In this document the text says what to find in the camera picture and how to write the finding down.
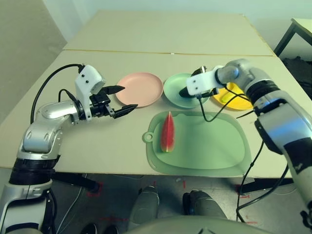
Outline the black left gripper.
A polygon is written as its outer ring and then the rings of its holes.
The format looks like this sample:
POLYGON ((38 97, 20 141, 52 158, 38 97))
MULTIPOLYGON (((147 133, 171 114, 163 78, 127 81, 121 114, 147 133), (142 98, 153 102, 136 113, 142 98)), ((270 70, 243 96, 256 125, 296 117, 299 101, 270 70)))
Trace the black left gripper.
POLYGON ((110 116, 116 119, 132 112, 137 107, 137 104, 129 104, 116 111, 109 105, 111 100, 108 98, 108 95, 116 94, 124 89, 125 87, 120 85, 105 86, 103 87, 105 93, 91 95, 90 111, 92 117, 110 116))

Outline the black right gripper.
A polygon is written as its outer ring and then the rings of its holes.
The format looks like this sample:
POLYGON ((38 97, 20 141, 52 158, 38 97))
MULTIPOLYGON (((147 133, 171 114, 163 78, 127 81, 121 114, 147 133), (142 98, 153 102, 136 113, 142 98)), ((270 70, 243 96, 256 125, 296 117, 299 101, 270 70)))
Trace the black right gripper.
MULTIPOLYGON (((192 76, 196 76, 198 74, 202 74, 202 73, 205 73, 207 70, 206 66, 201 66, 200 68, 196 69, 193 73, 192 73, 192 76)), ((212 97, 212 96, 215 96, 215 95, 218 95, 218 89, 217 88, 213 88, 208 96, 209 97, 212 97)))

